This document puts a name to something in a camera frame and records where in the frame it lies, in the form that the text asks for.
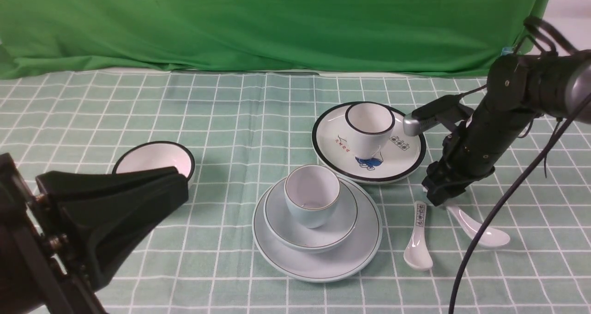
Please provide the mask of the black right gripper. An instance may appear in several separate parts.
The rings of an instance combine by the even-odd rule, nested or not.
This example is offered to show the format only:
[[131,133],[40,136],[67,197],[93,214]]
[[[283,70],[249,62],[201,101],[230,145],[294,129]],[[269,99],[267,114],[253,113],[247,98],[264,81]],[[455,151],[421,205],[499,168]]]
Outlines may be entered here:
[[440,160],[427,168],[422,185],[431,204],[441,206],[492,175],[502,154],[538,117],[523,105],[526,77],[536,60],[509,54],[492,64],[486,95],[467,120],[456,123],[456,131],[443,140]]

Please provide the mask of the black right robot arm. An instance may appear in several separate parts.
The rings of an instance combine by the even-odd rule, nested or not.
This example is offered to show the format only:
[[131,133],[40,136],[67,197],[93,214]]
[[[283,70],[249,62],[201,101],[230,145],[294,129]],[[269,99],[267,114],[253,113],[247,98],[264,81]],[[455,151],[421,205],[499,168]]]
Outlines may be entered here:
[[442,156],[422,181],[440,206],[485,179],[520,133],[538,116],[567,118],[590,94],[590,52],[569,56],[500,56],[490,67],[486,94],[472,110],[460,107],[443,123],[450,134]]

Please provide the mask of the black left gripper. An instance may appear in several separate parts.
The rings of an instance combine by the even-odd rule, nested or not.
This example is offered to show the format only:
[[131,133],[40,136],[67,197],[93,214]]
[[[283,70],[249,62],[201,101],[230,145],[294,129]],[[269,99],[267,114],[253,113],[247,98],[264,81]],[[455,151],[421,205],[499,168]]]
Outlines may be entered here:
[[35,217],[61,240],[64,274],[27,215],[33,199],[12,156],[1,154],[1,312],[103,314],[94,291],[107,286],[139,243],[188,200],[174,167],[120,174],[50,171],[36,177],[44,201]]

